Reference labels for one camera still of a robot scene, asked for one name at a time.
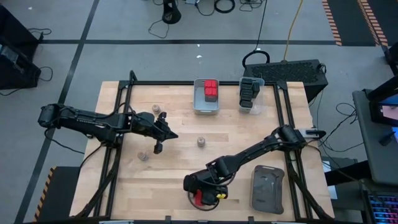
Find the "red block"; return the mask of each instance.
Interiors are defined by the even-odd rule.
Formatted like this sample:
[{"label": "red block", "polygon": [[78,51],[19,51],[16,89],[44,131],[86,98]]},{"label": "red block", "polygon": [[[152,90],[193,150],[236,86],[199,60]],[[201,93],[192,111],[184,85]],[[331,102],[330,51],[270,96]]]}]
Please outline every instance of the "red block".
[{"label": "red block", "polygon": [[217,82],[216,80],[205,80],[205,88],[216,88]]},{"label": "red block", "polygon": [[218,90],[216,80],[205,80],[205,101],[216,101],[217,96]]}]

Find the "gray tray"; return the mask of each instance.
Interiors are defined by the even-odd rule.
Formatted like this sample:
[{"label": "gray tray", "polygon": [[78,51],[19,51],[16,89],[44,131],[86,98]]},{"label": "gray tray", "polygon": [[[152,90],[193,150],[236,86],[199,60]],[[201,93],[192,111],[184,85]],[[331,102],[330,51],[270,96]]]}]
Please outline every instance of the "gray tray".
[{"label": "gray tray", "polygon": [[197,78],[193,82],[193,110],[196,114],[214,115],[217,114],[220,108],[218,107],[218,99],[215,102],[205,101],[205,80],[216,80],[212,78]]}]

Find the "gray floor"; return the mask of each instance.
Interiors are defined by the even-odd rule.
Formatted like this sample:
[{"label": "gray floor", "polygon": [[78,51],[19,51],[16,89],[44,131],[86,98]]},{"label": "gray floor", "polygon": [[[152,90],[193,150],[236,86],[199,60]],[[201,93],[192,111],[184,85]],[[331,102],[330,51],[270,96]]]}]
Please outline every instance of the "gray floor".
[{"label": "gray floor", "polygon": [[[200,4],[204,13],[212,1]],[[93,0],[4,0],[3,4],[27,27],[51,28],[46,39],[80,39]],[[298,1],[269,0],[261,38],[285,40]],[[233,11],[203,17],[193,6],[180,3],[182,20],[170,26],[167,39],[256,39],[262,10]],[[152,1],[100,0],[88,39],[148,40],[157,39],[147,33],[150,24],[160,19],[162,7]],[[153,32],[162,35],[165,24],[157,24]],[[333,40],[321,0],[306,0],[293,29],[292,40]],[[260,45],[271,55],[272,62],[283,59],[284,45]],[[21,90],[0,98],[0,217],[3,223],[15,220],[36,159],[44,141],[37,124],[40,107],[56,103],[70,69],[77,45],[40,45],[34,63],[54,69],[51,82],[40,82],[38,88]],[[102,81],[125,80],[133,69],[140,80],[193,80],[212,77],[238,80],[243,74],[242,58],[253,45],[231,44],[159,44],[159,45],[84,45],[65,104],[94,110]],[[287,60],[318,58],[327,65],[329,85],[325,88],[319,108],[319,128],[331,131],[344,116],[335,111],[340,102],[352,104],[351,92],[374,88],[392,77],[378,47],[339,47],[335,45],[291,45]],[[248,63],[260,63],[253,57]],[[43,77],[49,75],[44,70]],[[318,101],[311,107],[317,122]],[[66,129],[57,130],[54,138],[84,151],[83,135]],[[329,140],[336,150],[342,150],[362,139],[357,123],[341,126]],[[359,146],[344,153],[328,152],[331,156],[366,159]],[[52,166],[78,166],[79,154],[51,144],[42,173],[35,188],[25,221],[31,221],[40,198],[48,170]]]}]

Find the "black block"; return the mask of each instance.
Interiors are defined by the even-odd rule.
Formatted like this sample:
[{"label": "black block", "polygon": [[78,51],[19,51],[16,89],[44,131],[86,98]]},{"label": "black block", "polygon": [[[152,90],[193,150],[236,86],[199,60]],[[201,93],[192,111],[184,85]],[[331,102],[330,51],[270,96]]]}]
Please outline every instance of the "black block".
[{"label": "black block", "polygon": [[251,78],[242,78],[242,84],[248,84],[248,85],[252,85],[253,84],[253,79]]},{"label": "black block", "polygon": [[242,90],[241,91],[241,95],[253,95],[253,91],[252,90]]},{"label": "black block", "polygon": [[253,86],[252,86],[252,90],[253,90],[253,98],[256,98],[257,95],[260,92],[260,83],[258,82],[254,82]]},{"label": "black block", "polygon": [[246,95],[246,94],[241,95],[241,100],[251,101],[252,98],[253,98],[252,95]]},{"label": "black block", "polygon": [[246,101],[246,100],[241,100],[239,102],[239,105],[241,105],[241,107],[243,107],[243,108],[252,108],[253,107],[253,103],[250,101]]},{"label": "black block", "polygon": [[252,85],[250,84],[242,84],[241,85],[241,90],[251,90]]}]

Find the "wooden table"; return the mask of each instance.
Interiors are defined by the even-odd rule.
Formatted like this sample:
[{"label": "wooden table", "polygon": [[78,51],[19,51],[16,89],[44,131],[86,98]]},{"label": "wooden table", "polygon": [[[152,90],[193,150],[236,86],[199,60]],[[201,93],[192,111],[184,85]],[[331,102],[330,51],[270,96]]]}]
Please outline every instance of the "wooden table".
[{"label": "wooden table", "polygon": [[[96,112],[108,114],[114,108],[118,82],[103,82]],[[288,83],[289,96],[296,128],[312,127],[312,117],[302,83]],[[164,220],[248,220],[293,221],[289,181],[284,153],[270,152],[242,166],[229,188],[229,197],[217,209],[202,212],[193,208],[182,189],[185,175],[205,168],[207,162],[223,155],[236,154],[261,141],[279,126],[272,87],[264,86],[266,110],[259,115],[238,111],[238,87],[220,86],[220,112],[216,116],[195,115],[192,110],[192,86],[137,85],[132,88],[131,106],[137,112],[151,112],[158,104],[167,112],[167,122],[178,139],[164,142],[163,152],[152,153],[155,140],[127,134],[119,166],[113,203],[112,219]],[[284,119],[287,121],[283,93],[280,92]],[[206,139],[204,149],[197,147],[197,138]],[[85,156],[97,148],[97,140],[89,140]],[[138,152],[146,151],[149,160],[142,162]],[[83,166],[70,215],[77,214],[93,196],[100,181],[105,150],[102,149]],[[318,151],[307,147],[302,152],[307,186],[322,208],[334,217]],[[256,165],[267,165],[285,170],[281,215],[262,213],[249,206],[251,174]],[[297,188],[300,214],[305,217],[302,194]],[[104,193],[101,214],[104,214],[108,193]]]}]

